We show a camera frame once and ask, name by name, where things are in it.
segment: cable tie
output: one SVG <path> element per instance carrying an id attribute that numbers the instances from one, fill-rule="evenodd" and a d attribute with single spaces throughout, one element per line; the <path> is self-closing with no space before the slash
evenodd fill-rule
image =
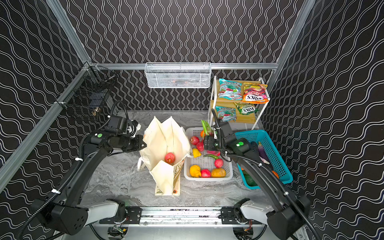
<path id="1" fill-rule="evenodd" d="M 53 193 L 57 193 L 57 194 L 61 194 L 61 192 L 60 192 L 60 191 L 57 191 L 56 189 L 52 189 L 51 192 L 53 192 Z"/>

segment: marble table surface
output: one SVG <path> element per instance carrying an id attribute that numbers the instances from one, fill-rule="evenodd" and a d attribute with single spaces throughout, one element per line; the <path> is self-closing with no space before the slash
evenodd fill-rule
<path id="1" fill-rule="evenodd" d="M 201 119 L 207 119 L 207 111 L 129 112 L 129 118 L 137 120 L 143 134 L 153 117 L 163 122 L 170 116 L 185 129 L 200 127 Z M 234 131 L 245 131 L 245 124 L 233 123 Z M 139 152 L 123 153 L 106 157 L 96 168 L 83 195 L 81 205 L 102 202 L 107 198 L 124 200 L 131 206 L 218 207 L 233 206 L 243 198 L 267 203 L 260 190 L 246 188 L 237 165 L 233 164 L 233 177 L 220 182 L 190 181 L 181 173 L 180 196 L 155 196 L 155 181 L 147 168 L 137 171 Z"/>

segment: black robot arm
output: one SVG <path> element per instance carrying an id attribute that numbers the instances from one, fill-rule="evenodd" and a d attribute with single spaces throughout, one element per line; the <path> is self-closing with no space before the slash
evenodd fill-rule
<path id="1" fill-rule="evenodd" d="M 273 211 L 266 214 L 268 226 L 273 233 L 279 239 L 286 240 L 306 223 L 316 239 L 321 240 L 308 220 L 309 199 L 305 196 L 299 197 L 287 189 L 261 161 L 257 144 L 248 142 L 245 138 L 237 139 L 229 123 L 222 122 L 217 118 L 215 111 L 213 109 L 211 111 L 215 118 L 217 137 L 205 137 L 204 148 L 211 151 L 219 150 L 224 159 L 230 157 L 257 182 L 273 207 Z M 237 219 L 247 220 L 239 209 L 235 209 L 236 212 Z"/>
<path id="2" fill-rule="evenodd" d="M 132 152 L 146 147 L 143 136 L 136 134 L 137 126 L 136 121 L 111 116 L 104 130 L 96 130 L 84 138 L 80 144 L 79 157 L 62 181 L 44 200 L 36 199 L 32 203 L 34 214 L 21 227 L 18 240 L 22 239 L 24 230 L 34 217 L 44 227 L 60 231 L 60 234 L 78 233 L 87 223 L 89 209 L 77 205 L 96 167 L 106 156 L 113 154 L 114 149 Z M 116 210 L 116 217 L 125 218 L 124 204 Z"/>

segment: green chili pepper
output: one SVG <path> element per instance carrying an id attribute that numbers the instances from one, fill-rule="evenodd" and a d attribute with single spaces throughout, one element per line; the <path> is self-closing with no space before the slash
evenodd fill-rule
<path id="1" fill-rule="evenodd" d="M 212 157 L 215 160 L 220 158 L 220 157 L 213 155 L 213 154 L 207 154 L 207 155 L 204 155 L 204 157 Z"/>

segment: blue basket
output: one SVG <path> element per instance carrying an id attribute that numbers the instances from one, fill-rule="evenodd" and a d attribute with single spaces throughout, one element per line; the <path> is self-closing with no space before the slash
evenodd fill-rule
<path id="1" fill-rule="evenodd" d="M 251 130 L 251 131 L 245 131 L 245 132 L 237 132 L 235 133 L 236 138 L 245 138 L 249 142 L 261 142 L 265 153 L 267 154 L 269 161 L 271 162 L 273 169 L 280 177 L 280 180 L 284 184 L 291 183 L 293 181 L 292 174 L 289 172 L 287 165 L 283 161 L 282 157 L 280 156 L 279 152 L 277 151 L 275 145 L 273 144 L 271 138 L 269 137 L 268 133 L 264 130 Z M 243 182 L 245 186 L 249 189 L 260 189 L 259 186 L 251 187 L 247 184 L 247 181 L 245 180 L 243 171 L 241 170 L 241 167 L 237 165 L 239 168 L 241 177 L 243 179 Z"/>

